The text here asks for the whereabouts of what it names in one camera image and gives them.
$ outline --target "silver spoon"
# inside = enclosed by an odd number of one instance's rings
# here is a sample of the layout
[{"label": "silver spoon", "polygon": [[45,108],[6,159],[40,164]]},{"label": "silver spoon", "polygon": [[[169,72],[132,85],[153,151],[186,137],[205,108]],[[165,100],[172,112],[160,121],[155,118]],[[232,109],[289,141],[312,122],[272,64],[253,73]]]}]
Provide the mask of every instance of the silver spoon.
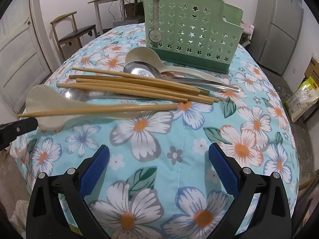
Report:
[{"label": "silver spoon", "polygon": [[88,96],[85,92],[76,88],[69,88],[64,90],[61,95],[67,99],[79,101],[79,102],[87,102],[88,100],[93,99],[120,99],[120,100],[145,100],[143,97],[138,96],[125,96],[125,95],[116,95],[110,93],[109,95],[100,95],[100,96]]},{"label": "silver spoon", "polygon": [[123,71],[126,73],[131,73],[131,74],[136,74],[141,76],[148,76],[148,77],[153,77],[153,78],[158,78],[163,80],[169,80],[169,81],[183,83],[187,85],[210,86],[212,88],[219,89],[219,90],[240,92],[239,88],[236,88],[231,85],[223,84],[220,82],[207,81],[207,80],[195,79],[195,78],[166,77],[166,76],[163,76],[154,66],[142,61],[131,61],[127,63]]}]

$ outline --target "floral bedsheet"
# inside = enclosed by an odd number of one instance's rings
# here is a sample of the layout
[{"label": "floral bedsheet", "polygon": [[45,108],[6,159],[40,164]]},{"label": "floral bedsheet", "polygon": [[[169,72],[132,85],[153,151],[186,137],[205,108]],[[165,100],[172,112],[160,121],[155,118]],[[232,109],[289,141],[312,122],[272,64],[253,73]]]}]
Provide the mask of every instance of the floral bedsheet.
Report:
[{"label": "floral bedsheet", "polygon": [[[74,82],[70,74],[83,74],[72,67],[122,71],[126,54],[137,46],[145,46],[144,24],[114,28],[80,49],[46,84],[62,92],[57,82]],[[28,189],[40,172],[62,174],[106,144],[110,162],[85,200],[112,238],[206,238],[233,201],[208,159],[209,145],[217,142],[242,167],[258,174],[280,173],[292,214],[299,163],[277,92],[240,45],[229,74],[208,73],[240,92],[212,91],[221,99],[213,105],[181,103],[176,111],[142,113],[127,121],[78,119],[55,132],[38,129],[18,137],[11,154]],[[258,194],[238,233],[247,228],[257,202]],[[61,204],[75,224],[63,197]]]}]

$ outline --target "white door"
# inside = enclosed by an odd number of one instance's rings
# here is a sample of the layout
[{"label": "white door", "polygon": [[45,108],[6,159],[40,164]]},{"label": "white door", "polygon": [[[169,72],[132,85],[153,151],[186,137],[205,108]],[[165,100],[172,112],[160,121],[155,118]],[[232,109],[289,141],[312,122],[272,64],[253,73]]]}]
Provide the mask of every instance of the white door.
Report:
[{"label": "white door", "polygon": [[50,74],[32,25],[29,0],[13,0],[0,20],[0,95],[19,112]]}]

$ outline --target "cardboard box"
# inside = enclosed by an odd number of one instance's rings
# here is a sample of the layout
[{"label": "cardboard box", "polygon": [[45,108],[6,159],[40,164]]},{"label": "cardboard box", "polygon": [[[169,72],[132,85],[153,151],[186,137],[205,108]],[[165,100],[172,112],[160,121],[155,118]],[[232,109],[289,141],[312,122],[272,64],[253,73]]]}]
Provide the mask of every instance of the cardboard box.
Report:
[{"label": "cardboard box", "polygon": [[305,71],[305,76],[307,78],[311,76],[316,84],[319,85],[319,63],[313,57],[311,58],[308,68]]}]

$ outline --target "beige plastic ladle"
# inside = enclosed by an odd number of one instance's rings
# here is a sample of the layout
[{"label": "beige plastic ladle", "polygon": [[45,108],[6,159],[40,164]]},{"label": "beige plastic ladle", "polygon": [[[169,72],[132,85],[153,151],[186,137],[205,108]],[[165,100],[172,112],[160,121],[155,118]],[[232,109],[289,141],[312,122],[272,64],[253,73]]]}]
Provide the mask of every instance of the beige plastic ladle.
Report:
[{"label": "beige plastic ladle", "polygon": [[163,72],[180,72],[185,73],[188,75],[192,75],[207,81],[215,81],[219,83],[225,84],[220,79],[216,78],[215,76],[212,76],[208,73],[190,69],[190,68],[184,68],[184,67],[168,67],[165,65],[158,54],[148,47],[137,47],[130,50],[130,52],[126,55],[125,58],[125,64],[132,62],[132,61],[142,61],[146,62],[152,66],[154,66],[157,70],[159,70],[161,73]]},{"label": "beige plastic ladle", "polygon": [[[71,99],[67,99],[60,95],[57,91],[47,85],[37,85],[31,89],[26,100],[27,112],[40,112],[57,109],[76,109],[84,107],[98,107],[101,105],[88,104]],[[90,114],[89,116],[99,116],[102,118],[117,119],[117,120],[131,120],[137,118],[139,112],[119,112],[119,113],[103,113],[103,114]],[[62,127],[67,121],[83,115],[68,115],[68,116],[51,116],[51,117],[38,117],[38,126],[43,130],[54,131]]]}]

